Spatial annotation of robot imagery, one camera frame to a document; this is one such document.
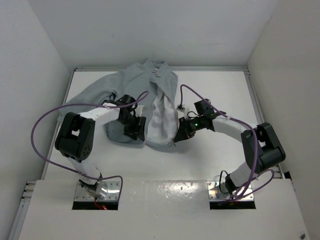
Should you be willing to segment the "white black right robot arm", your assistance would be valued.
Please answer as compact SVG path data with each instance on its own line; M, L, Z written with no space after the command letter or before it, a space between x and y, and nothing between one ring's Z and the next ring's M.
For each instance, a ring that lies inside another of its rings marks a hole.
M189 140L197 131L207 129L225 134L242 144L244 163L225 176L219 185L220 193L231 196L244 188L252 180L286 159L286 153L278 136L268 122L246 125L239 120L226 118L224 112L215 111L209 99L194 104L197 116L184 116L179 119L175 143Z

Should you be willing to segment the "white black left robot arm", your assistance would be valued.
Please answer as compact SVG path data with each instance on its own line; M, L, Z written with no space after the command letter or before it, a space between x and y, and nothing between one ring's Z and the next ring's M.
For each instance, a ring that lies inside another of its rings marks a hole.
M93 198L103 199L108 194L105 178L89 158L96 128L117 121L123 125L123 135L144 141L146 118L142 115L144 107L138 103L147 95L144 91L134 99L125 94L118 100L105 100L92 110L65 115L55 148L71 162L79 174L80 186Z

